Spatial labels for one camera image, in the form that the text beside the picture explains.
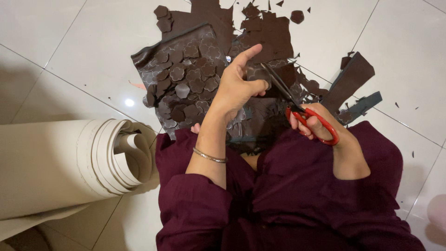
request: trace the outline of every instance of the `hand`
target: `hand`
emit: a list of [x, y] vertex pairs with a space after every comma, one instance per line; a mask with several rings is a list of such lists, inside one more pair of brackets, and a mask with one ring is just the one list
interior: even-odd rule
[[[350, 136], [351, 133], [347, 129], [345, 129], [320, 103], [307, 104], [307, 105], [303, 104], [301, 105], [301, 107], [303, 109], [309, 108], [315, 111], [317, 114], [323, 117], [328, 123], [330, 123], [330, 125], [333, 126], [333, 128], [339, 135], [338, 144], [343, 143], [343, 141], [341, 142], [342, 138]], [[324, 140], [333, 139], [330, 132], [325, 127], [323, 127], [322, 123], [318, 120], [316, 116], [312, 116], [307, 119], [307, 126], [309, 128], [304, 126], [299, 120], [296, 119], [295, 116], [292, 116], [292, 114], [289, 117], [289, 122], [293, 129], [298, 128], [310, 140], [314, 139], [315, 136]]]
[[261, 50], [262, 45], [258, 44], [240, 53], [223, 72], [219, 89], [209, 111], [224, 114], [227, 123], [235, 118], [237, 111], [250, 97], [265, 95], [265, 90], [268, 88], [265, 80], [243, 80], [246, 75], [246, 62]]

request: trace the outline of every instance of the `maroon sleeve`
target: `maroon sleeve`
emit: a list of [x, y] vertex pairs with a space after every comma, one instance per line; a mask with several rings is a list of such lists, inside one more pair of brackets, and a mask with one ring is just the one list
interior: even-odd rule
[[158, 250], [204, 250], [221, 245], [232, 196], [199, 174], [173, 176], [159, 195], [163, 228]]
[[403, 159], [399, 149], [370, 123], [351, 129], [358, 139], [371, 175], [360, 180], [333, 177], [321, 189], [330, 202], [328, 218], [333, 229], [365, 250], [425, 250], [397, 217], [395, 201]]

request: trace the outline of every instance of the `red scissor handle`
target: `red scissor handle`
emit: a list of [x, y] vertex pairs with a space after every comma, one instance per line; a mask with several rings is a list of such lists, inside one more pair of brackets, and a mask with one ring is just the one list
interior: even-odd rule
[[[286, 118], [288, 119], [288, 121], [289, 121], [289, 117], [290, 117], [290, 115], [291, 115], [291, 108], [290, 107], [287, 107], [286, 108], [286, 110], [285, 110], [285, 115], [286, 115]], [[321, 139], [321, 138], [318, 138], [322, 143], [324, 143], [324, 144], [327, 144], [327, 145], [330, 145], [330, 146], [334, 146], [334, 145], [336, 145], [338, 142], [339, 142], [339, 135], [338, 135], [338, 133], [336, 132], [336, 130], [323, 118], [323, 117], [321, 117], [319, 114], [317, 114], [317, 113], [315, 113], [313, 110], [311, 110], [311, 109], [309, 109], [309, 108], [306, 108], [305, 109], [305, 113], [303, 113], [302, 115], [300, 114], [300, 113], [298, 113], [298, 112], [293, 112], [293, 115], [296, 117], [296, 119], [297, 120], [299, 120], [304, 126], [307, 126], [306, 125], [306, 120], [302, 117], [302, 115], [303, 116], [305, 116], [306, 118], [309, 118], [309, 117], [311, 117], [311, 116], [316, 116], [317, 118], [318, 118], [318, 120], [322, 123], [322, 126], [323, 127], [325, 127], [329, 132], [330, 132], [330, 134], [331, 134], [331, 136], [333, 137], [333, 139], [332, 140], [323, 140], [323, 139]]]

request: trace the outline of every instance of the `scissor blade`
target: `scissor blade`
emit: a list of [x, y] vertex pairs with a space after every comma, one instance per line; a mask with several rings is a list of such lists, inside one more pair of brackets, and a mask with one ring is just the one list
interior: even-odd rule
[[290, 99], [298, 108], [300, 108], [299, 102], [296, 100], [294, 95], [291, 93], [291, 91], [288, 89], [286, 84], [283, 82], [283, 80], [279, 77], [279, 75], [267, 64], [260, 64], [264, 69], [268, 70], [270, 75], [272, 76], [273, 84], [279, 88], [279, 90], [282, 92], [282, 94]]

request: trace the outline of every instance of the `wrist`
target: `wrist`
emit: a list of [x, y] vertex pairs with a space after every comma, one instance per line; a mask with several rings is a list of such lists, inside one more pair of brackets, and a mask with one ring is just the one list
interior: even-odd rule
[[219, 109], [217, 107], [211, 106], [206, 113], [206, 117], [211, 118], [214, 121], [221, 121], [226, 125], [228, 125], [231, 120], [231, 114], [226, 109]]

